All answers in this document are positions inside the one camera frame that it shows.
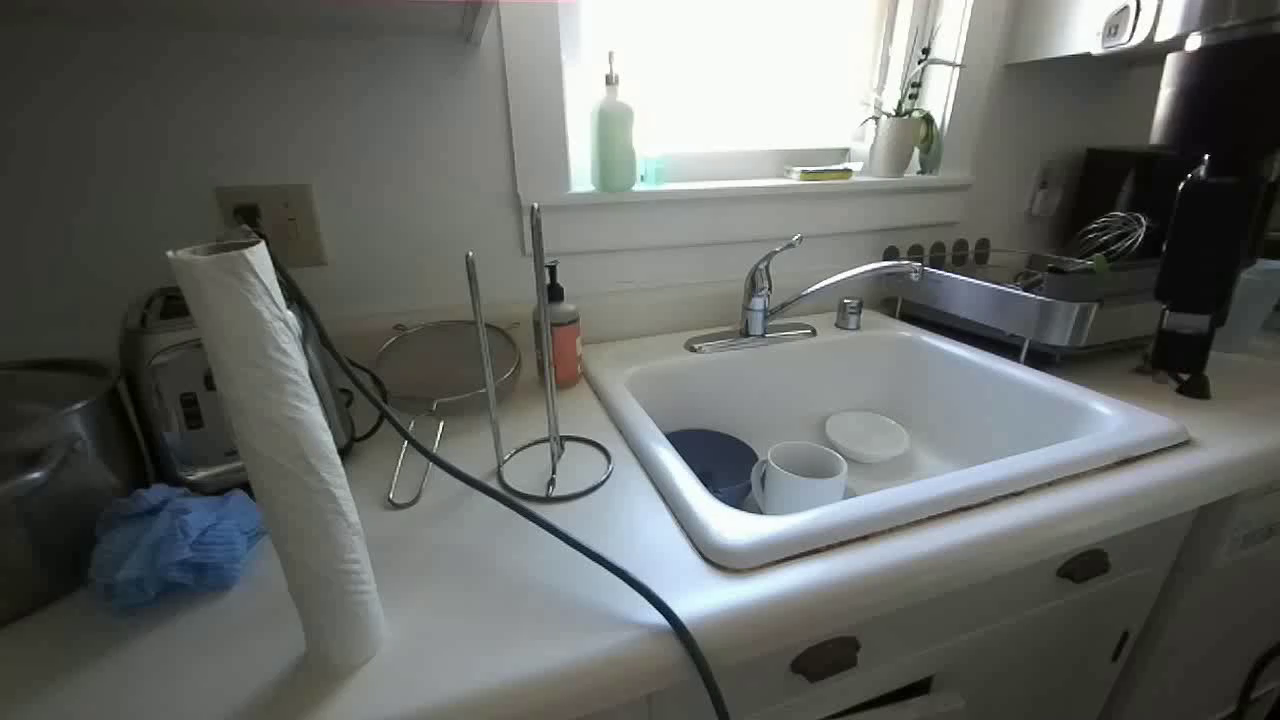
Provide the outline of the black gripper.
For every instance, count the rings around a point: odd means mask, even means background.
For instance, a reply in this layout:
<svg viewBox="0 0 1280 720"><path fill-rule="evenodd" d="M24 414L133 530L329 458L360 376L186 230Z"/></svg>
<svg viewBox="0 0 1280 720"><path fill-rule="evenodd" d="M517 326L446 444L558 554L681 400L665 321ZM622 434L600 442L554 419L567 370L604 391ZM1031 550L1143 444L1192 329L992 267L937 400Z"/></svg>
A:
<svg viewBox="0 0 1280 720"><path fill-rule="evenodd" d="M1210 400L1210 357L1227 318L1259 186L1202 156L1176 186L1166 265L1156 278L1159 326L1147 366L1180 395Z"/></svg>

